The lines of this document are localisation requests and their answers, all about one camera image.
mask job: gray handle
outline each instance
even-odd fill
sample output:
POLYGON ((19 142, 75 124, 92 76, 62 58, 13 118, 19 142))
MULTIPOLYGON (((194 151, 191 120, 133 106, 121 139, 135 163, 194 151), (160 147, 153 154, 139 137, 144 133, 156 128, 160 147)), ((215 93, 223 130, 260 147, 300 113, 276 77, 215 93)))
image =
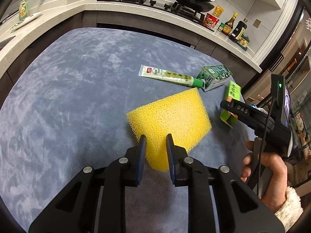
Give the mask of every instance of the gray handle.
MULTIPOLYGON (((260 137, 255 138, 254 151, 253 151, 252 164, 251 164, 252 173, 247 181, 247 184, 256 181, 256 185, 254 187, 251 187, 255 193, 257 193, 258 164, 259 164, 259 153, 260 153, 261 142, 262 142, 262 138, 260 137)), ((265 194, 268 188, 268 185, 270 183, 271 177, 273 175, 270 168, 265 167, 263 165, 261 165, 261 168, 264 170, 260 176, 260 181, 259 181, 259 194, 258 194, 259 197, 262 197, 265 194)))

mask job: white fleece sleeve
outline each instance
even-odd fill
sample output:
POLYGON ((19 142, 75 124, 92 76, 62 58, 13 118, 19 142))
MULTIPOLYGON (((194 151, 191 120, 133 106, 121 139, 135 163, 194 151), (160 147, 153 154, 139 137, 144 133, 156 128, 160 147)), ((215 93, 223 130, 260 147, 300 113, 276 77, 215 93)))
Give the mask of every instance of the white fleece sleeve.
POLYGON ((283 206, 275 213, 276 217, 283 223, 285 231, 298 220, 303 209, 300 203, 300 197, 292 187, 286 189, 286 201, 283 206))

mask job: table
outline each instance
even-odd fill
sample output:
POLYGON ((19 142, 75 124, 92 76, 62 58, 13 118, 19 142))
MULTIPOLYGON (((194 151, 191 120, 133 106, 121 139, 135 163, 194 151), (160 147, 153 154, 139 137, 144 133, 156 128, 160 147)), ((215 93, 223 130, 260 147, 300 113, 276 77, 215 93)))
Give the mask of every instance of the table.
MULTIPOLYGON (((188 87, 138 77, 141 64, 196 76, 219 61, 158 37, 115 29, 72 30, 51 44, 14 85, 0 111, 0 196, 28 228, 84 166, 107 166, 136 139, 126 113, 188 87)), ((211 131, 189 155, 240 173, 253 130, 220 121, 225 86, 201 97, 211 131)), ((128 232, 187 232, 188 190, 145 165, 126 188, 128 232)))

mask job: device screen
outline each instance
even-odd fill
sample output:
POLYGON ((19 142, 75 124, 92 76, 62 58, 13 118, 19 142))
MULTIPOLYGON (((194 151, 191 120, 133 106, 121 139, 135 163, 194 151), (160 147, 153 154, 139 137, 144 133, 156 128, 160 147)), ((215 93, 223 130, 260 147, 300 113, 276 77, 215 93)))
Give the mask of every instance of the device screen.
POLYGON ((288 116, 289 116, 289 113, 290 113, 290 94, 288 92, 287 86, 285 86, 284 111, 285 111, 285 114, 286 114, 286 123, 285 123, 285 125, 287 125, 288 116))

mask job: black cable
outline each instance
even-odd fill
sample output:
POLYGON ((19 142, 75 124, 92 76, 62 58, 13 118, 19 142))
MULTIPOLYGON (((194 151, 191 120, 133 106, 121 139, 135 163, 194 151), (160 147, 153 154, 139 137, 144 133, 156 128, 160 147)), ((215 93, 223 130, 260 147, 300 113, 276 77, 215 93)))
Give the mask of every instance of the black cable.
POLYGON ((273 108, 274 102, 275 102, 275 98, 272 99, 271 107, 270 107, 270 110, 268 112, 268 116, 267 116, 267 120, 266 120, 266 124, 265 124, 265 130, 263 132, 263 138, 262 138, 262 141, 261 141, 261 147, 260 147, 260 152, 259 152, 257 196, 259 196, 259 181, 260 181, 260 172, 261 172, 261 155, 262 155, 262 152, 263 152, 264 141, 266 140, 266 135, 267 135, 267 132, 268 132, 268 123, 269 123, 269 119, 270 119, 270 116, 271 116, 271 112, 272 112, 272 108, 273 108))

